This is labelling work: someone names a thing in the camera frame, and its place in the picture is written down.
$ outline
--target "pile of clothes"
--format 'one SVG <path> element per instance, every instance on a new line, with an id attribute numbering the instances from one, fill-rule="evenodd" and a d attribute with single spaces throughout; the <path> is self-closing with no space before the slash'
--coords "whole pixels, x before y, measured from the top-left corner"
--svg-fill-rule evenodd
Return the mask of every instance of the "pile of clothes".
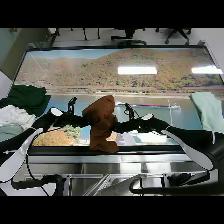
<path id="1" fill-rule="evenodd" d="M 10 139 L 31 127 L 50 100 L 45 88 L 14 85 L 0 100 L 0 141 Z"/>

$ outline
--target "black border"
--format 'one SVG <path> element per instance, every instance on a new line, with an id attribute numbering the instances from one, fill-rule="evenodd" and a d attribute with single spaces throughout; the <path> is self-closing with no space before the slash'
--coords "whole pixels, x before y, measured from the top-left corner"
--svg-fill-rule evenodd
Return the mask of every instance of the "black border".
<path id="1" fill-rule="evenodd" d="M 27 49 L 24 52 L 12 85 L 14 85 L 14 82 L 17 78 L 17 75 L 19 73 L 19 70 L 22 66 L 22 63 L 25 59 L 27 52 L 51 51 L 51 50 L 130 49 L 130 48 L 206 48 L 207 49 L 205 45 L 168 45 L 168 46 L 131 45 L 125 47 L 121 46 L 118 47 L 116 44 L 106 46 L 49 47 L 49 48 L 43 48 L 41 50 L 40 48 L 32 48 Z M 103 151 L 90 151 L 89 146 L 31 146 L 29 149 L 30 156 L 97 156 L 97 155 L 159 155 L 159 154 L 185 154 L 185 153 L 180 145 L 119 146 L 119 152 L 113 154 L 106 153 Z"/>

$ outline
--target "water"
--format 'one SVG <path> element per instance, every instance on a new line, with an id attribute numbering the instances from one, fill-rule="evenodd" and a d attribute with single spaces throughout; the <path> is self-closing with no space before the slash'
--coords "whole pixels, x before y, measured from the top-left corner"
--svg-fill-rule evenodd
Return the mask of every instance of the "water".
<path id="1" fill-rule="evenodd" d="M 73 96 L 68 95 L 52 95 L 51 100 L 45 110 L 45 113 L 51 107 L 57 107 L 59 110 L 67 111 L 67 104 Z M 75 114 L 82 115 L 82 111 L 88 107 L 91 103 L 99 99 L 101 96 L 90 95 L 77 95 L 77 101 L 75 104 Z M 175 127 L 188 129 L 188 130 L 201 130 L 201 122 L 194 104 L 190 99 L 174 99 L 174 98 L 147 98 L 147 97 L 128 97 L 128 96 L 115 96 L 115 101 L 120 101 L 129 104 L 177 104 L 181 107 L 181 110 L 170 110 L 166 108 L 147 108 L 138 107 L 134 108 L 139 116 L 144 116 L 148 113 L 154 114 L 156 118 L 166 121 Z M 128 121 L 128 116 L 124 114 L 125 107 L 115 107 L 114 114 L 117 116 L 118 121 Z M 81 139 L 89 139 L 90 126 L 82 129 Z"/>

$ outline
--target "white cloth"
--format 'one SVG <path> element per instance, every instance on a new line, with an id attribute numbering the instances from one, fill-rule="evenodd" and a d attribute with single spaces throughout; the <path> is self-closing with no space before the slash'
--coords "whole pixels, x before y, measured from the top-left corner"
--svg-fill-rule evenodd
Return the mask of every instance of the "white cloth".
<path id="1" fill-rule="evenodd" d="M 0 109 L 0 126 L 7 124 L 19 124 L 24 129 L 32 126 L 35 115 L 29 115 L 24 109 L 8 105 Z"/>
<path id="2" fill-rule="evenodd" d="M 222 102 L 210 92 L 192 93 L 192 99 L 201 112 L 201 122 L 204 130 L 224 133 L 224 118 Z"/>

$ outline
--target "dark green cloth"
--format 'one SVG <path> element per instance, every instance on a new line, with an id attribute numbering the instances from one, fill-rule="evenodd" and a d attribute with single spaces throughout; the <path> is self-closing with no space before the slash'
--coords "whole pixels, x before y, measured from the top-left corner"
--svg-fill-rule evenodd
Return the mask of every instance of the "dark green cloth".
<path id="1" fill-rule="evenodd" d="M 44 87 L 13 85 L 8 97 L 0 101 L 0 107 L 13 105 L 26 110 L 28 114 L 39 117 L 44 113 L 51 98 L 51 96 L 46 95 L 46 92 Z"/>

